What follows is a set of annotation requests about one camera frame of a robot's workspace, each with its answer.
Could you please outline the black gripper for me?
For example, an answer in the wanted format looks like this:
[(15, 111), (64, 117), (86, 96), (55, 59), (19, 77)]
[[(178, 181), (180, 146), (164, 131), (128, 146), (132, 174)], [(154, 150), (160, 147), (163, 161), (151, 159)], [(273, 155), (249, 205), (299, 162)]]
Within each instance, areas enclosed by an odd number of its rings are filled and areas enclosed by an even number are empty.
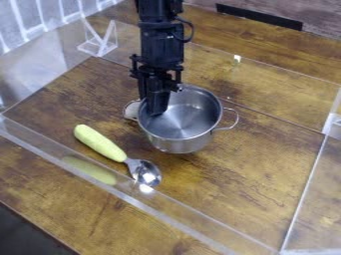
[(131, 76), (138, 79), (140, 100), (147, 97), (148, 111), (160, 115), (168, 108), (183, 71), (183, 24), (140, 22), (140, 53), (131, 55)]

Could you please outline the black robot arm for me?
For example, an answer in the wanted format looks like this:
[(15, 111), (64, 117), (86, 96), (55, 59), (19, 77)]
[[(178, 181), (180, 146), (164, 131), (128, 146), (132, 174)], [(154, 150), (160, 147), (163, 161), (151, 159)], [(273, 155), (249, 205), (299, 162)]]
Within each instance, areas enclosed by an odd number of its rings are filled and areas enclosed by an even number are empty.
[(139, 13), (140, 53), (131, 55), (131, 77), (151, 116), (168, 108), (178, 91), (183, 62), (183, 24), (175, 21), (182, 0), (135, 0)]

